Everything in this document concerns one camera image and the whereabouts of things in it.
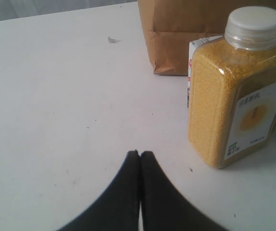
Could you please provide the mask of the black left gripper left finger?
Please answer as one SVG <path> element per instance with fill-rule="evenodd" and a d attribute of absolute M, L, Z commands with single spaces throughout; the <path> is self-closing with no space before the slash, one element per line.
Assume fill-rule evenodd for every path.
<path fill-rule="evenodd" d="M 137 231 L 140 209 L 140 156 L 129 151 L 113 181 L 62 231 Z"/>

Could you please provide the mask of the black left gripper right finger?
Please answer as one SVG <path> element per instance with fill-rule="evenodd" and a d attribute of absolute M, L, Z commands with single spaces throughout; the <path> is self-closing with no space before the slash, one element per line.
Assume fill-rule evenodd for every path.
<path fill-rule="evenodd" d="M 173 186 L 151 151 L 140 156 L 140 201 L 145 231 L 216 231 L 217 223 Z"/>

